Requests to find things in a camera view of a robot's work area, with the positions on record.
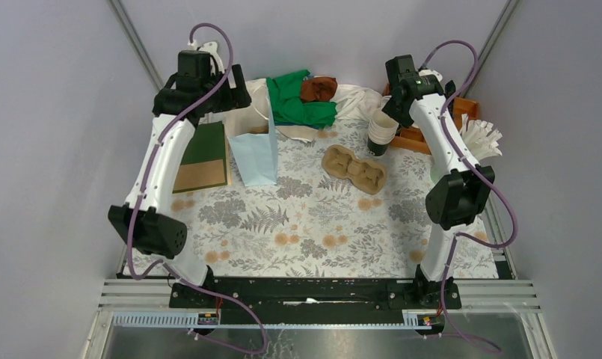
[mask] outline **green cloth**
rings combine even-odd
[[[336,120],[335,102],[301,101],[301,84],[307,70],[288,73],[274,79],[267,78],[274,123],[295,123],[319,129],[331,126]]]

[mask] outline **tablecloth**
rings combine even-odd
[[[309,144],[279,134],[277,185],[243,186],[231,159],[231,185],[175,194],[170,215],[188,227],[184,251],[222,276],[413,277],[431,232],[432,157],[394,147],[373,157],[367,126],[338,120]],[[385,187],[369,195],[328,175],[321,160],[332,144],[385,165]],[[469,232],[487,240],[481,218]],[[134,251],[133,263],[139,273],[151,260]],[[491,251],[472,241],[459,242],[453,264],[458,278],[497,277]]]

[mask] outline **table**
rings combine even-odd
[[[337,120],[309,144],[279,133],[277,185],[243,186],[231,159],[232,185],[175,194],[171,215],[190,237],[184,251],[216,276],[413,277],[431,231],[424,198],[434,185],[432,157],[394,147],[373,157],[367,126]],[[332,144],[386,166],[385,187],[369,195],[328,175],[321,160]],[[488,240],[481,218],[468,232]],[[133,262],[139,273],[152,261],[134,250]],[[497,277],[491,250],[472,241],[459,242],[453,265],[457,278]]]

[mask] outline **wooden organizer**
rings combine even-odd
[[[457,130],[461,128],[461,116],[468,114],[468,120],[476,120],[479,118],[479,103],[472,101],[471,99],[464,99],[461,97],[455,98],[455,105],[452,108],[453,122]],[[399,136],[396,136],[391,142],[391,146],[405,148],[419,153],[431,154],[429,146],[424,140],[424,135],[420,129],[409,127],[407,129],[400,129]]]

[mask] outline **cable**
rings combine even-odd
[[[444,114],[448,110],[449,104],[457,97],[457,95],[459,95],[461,92],[463,92],[470,85],[470,83],[474,80],[475,75],[476,75],[476,71],[477,71],[477,67],[479,65],[479,56],[477,55],[477,51],[475,50],[475,48],[472,45],[470,45],[469,43],[467,43],[465,41],[462,41],[462,40],[449,40],[449,41],[446,41],[445,43],[442,43],[439,46],[437,46],[429,54],[429,56],[426,57],[426,60],[424,60],[424,63],[422,64],[422,68],[426,68],[426,64],[431,60],[431,58],[433,58],[433,55],[435,55],[435,53],[439,49],[441,49],[442,47],[445,47],[446,45],[449,45],[451,43],[458,43],[460,45],[466,46],[473,53],[474,62],[473,62],[472,69],[468,73],[466,81],[463,83],[463,85],[457,91],[455,91],[455,93],[452,94],[452,96],[450,96],[448,99],[446,99],[446,102],[441,107],[441,110],[440,110],[440,121],[441,121],[442,130],[443,130],[444,135],[448,139],[448,142],[450,143],[451,147],[459,155],[459,158],[464,163],[464,165],[466,165],[466,167],[468,167],[501,200],[501,202],[503,203],[504,207],[507,209],[508,213],[510,214],[510,219],[512,220],[512,234],[510,235],[510,238],[507,241],[505,241],[504,243],[498,244],[498,245],[497,244],[490,244],[490,243],[487,243],[487,242],[483,242],[482,240],[476,238],[475,236],[471,236],[468,233],[457,232],[455,234],[455,236],[452,238],[452,244],[450,246],[450,252],[449,252],[449,255],[448,255],[448,259],[446,260],[446,265],[445,265],[445,268],[444,268],[443,274],[442,274],[442,282],[441,282],[441,307],[442,307],[442,310],[443,310],[443,314],[446,316],[447,322],[457,332],[455,335],[453,335],[454,337],[461,337],[462,339],[466,340],[470,345],[472,345],[472,346],[474,346],[474,347],[476,347],[478,349],[481,349],[484,352],[488,352],[488,353],[494,354],[494,355],[501,355],[503,353],[503,350],[496,343],[493,343],[490,340],[485,339],[483,337],[478,337],[478,336],[471,335],[471,334],[463,334],[463,333],[461,333],[457,329],[457,327],[455,326],[455,323],[453,323],[452,320],[450,320],[450,317],[449,317],[449,314],[448,314],[448,310],[446,308],[446,300],[444,298],[444,292],[446,290],[446,279],[448,278],[448,272],[449,272],[450,265],[451,265],[451,262],[452,262],[452,257],[455,255],[455,248],[457,246],[457,237],[466,237],[466,238],[468,238],[470,240],[473,240],[474,242],[477,242],[480,245],[484,245],[484,246],[486,246],[488,248],[501,249],[501,248],[505,248],[505,247],[509,246],[510,244],[512,244],[516,240],[517,234],[518,234],[517,216],[515,214],[515,211],[512,208],[512,205],[508,202],[508,199],[503,195],[503,193],[501,193],[501,191],[492,182],[488,181],[488,179],[486,179],[485,177],[483,177],[483,175],[466,159],[466,157],[464,156],[464,153],[461,151],[461,148],[459,148],[459,146],[452,139],[452,136],[450,135],[450,132],[448,130],[448,125],[446,124],[446,117],[444,116]],[[487,343],[488,345],[492,346],[494,348],[494,350],[490,349],[490,348],[485,348],[483,346],[480,346],[480,345],[478,345],[476,343],[476,341]]]
[[[158,142],[155,144],[155,146],[153,146],[153,149],[151,150],[151,154],[149,155],[149,160],[147,161],[147,166],[144,169],[144,174],[142,176],[142,181],[140,182],[140,194],[138,195],[137,200],[135,201],[135,205],[133,207],[133,212],[131,214],[131,220],[129,221],[129,229],[127,231],[127,235],[126,235],[126,255],[127,255],[127,265],[129,267],[129,272],[131,274],[131,277],[135,280],[140,280],[145,278],[149,272],[155,268],[157,265],[162,264],[164,266],[164,268],[171,273],[171,275],[173,275],[176,280],[179,280],[181,283],[185,284],[186,286],[189,286],[190,288],[198,291],[198,292],[202,292],[204,294],[207,295],[211,295],[214,297],[218,297],[218,298],[222,298],[222,299],[226,299],[228,301],[231,301],[237,305],[239,305],[241,308],[243,308],[246,312],[248,312],[248,314],[250,314],[250,316],[252,316],[252,318],[254,318],[255,322],[257,322],[259,328],[261,329],[261,335],[263,337],[263,346],[261,347],[261,349],[258,350],[250,350],[250,349],[243,349],[240,348],[238,346],[234,346],[232,344],[217,340],[217,339],[212,339],[212,338],[208,338],[208,337],[204,337],[202,336],[203,339],[208,340],[210,342],[213,343],[217,343],[219,345],[225,346],[227,348],[231,348],[234,349],[238,352],[242,352],[245,354],[249,354],[249,355],[255,355],[255,354],[260,354],[263,353],[267,348],[268,348],[268,337],[267,334],[265,332],[265,328],[263,327],[263,324],[261,323],[261,321],[259,320],[259,318],[257,317],[257,315],[245,304],[243,304],[242,302],[240,302],[239,300],[229,297],[227,295],[223,295],[221,293],[216,293],[216,292],[212,292],[209,291],[207,289],[201,288],[199,286],[194,285],[193,283],[188,282],[187,280],[181,278],[172,268],[171,266],[169,266],[167,263],[164,263],[163,260],[156,260],[155,262],[151,263],[151,265],[149,266],[149,268],[147,268],[142,274],[136,274],[135,273],[135,269],[133,268],[133,228],[135,226],[135,220],[138,217],[138,212],[140,211],[140,205],[142,204],[142,200],[144,199],[144,197],[146,196],[144,194],[144,192],[147,190],[147,182],[149,180],[149,175],[151,173],[151,168],[153,167],[153,162],[156,159],[156,156],[158,154],[158,151],[160,149],[160,146],[163,143],[164,138],[166,137],[166,135],[169,133],[169,131],[175,126],[175,124],[180,121],[181,119],[183,119],[189,112],[193,111],[193,109],[195,109],[196,107],[198,107],[199,105],[201,105],[202,102],[206,101],[208,98],[210,98],[210,96],[212,96],[215,92],[217,92],[217,90],[219,90],[219,88],[222,86],[222,84],[228,80],[228,75],[230,74],[230,68],[233,65],[233,47],[230,44],[230,39],[228,38],[228,35],[226,35],[226,33],[221,30],[218,26],[213,25],[211,23],[208,22],[202,22],[200,24],[197,24],[195,27],[193,27],[193,29],[191,30],[191,33],[189,35],[189,40],[191,41],[191,43],[193,42],[193,34],[195,33],[195,31],[199,28],[213,28],[215,29],[226,41],[226,45],[228,46],[228,69],[224,72],[223,76],[221,77],[221,79],[219,79],[219,82],[217,82],[217,84],[215,84],[215,86],[213,86],[205,95],[203,95],[199,100],[195,101],[193,104],[191,104],[189,107],[185,108],[184,110],[182,110],[182,112],[180,112],[177,116],[175,116],[174,119],[171,120],[171,122],[162,130],[162,132],[160,132],[160,135],[158,136]]]

